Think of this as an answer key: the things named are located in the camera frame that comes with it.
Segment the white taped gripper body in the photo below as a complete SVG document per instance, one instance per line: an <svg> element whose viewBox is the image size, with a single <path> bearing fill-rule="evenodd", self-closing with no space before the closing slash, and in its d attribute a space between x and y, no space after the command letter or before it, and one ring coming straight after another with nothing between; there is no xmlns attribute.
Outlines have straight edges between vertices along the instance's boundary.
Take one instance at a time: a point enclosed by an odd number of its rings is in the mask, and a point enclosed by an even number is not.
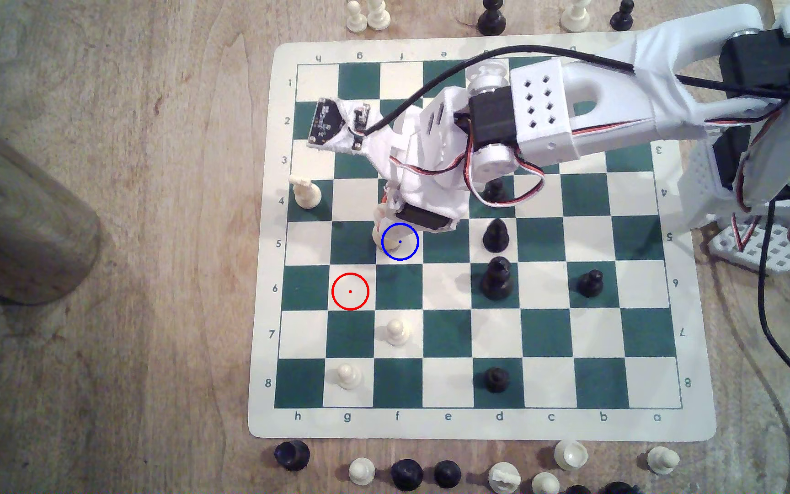
<svg viewBox="0 0 790 494"><path fill-rule="evenodd" d="M465 219L469 191L464 184L466 130L456 124L455 114L466 111L466 88L441 90L422 108L409 107L396 118L393 128L385 126L363 139L359 153L367 158L391 190L391 224L380 224L380 205L375 210L374 235L390 229L390 235L408 233L405 222L428 233L449 232Z"/></svg>

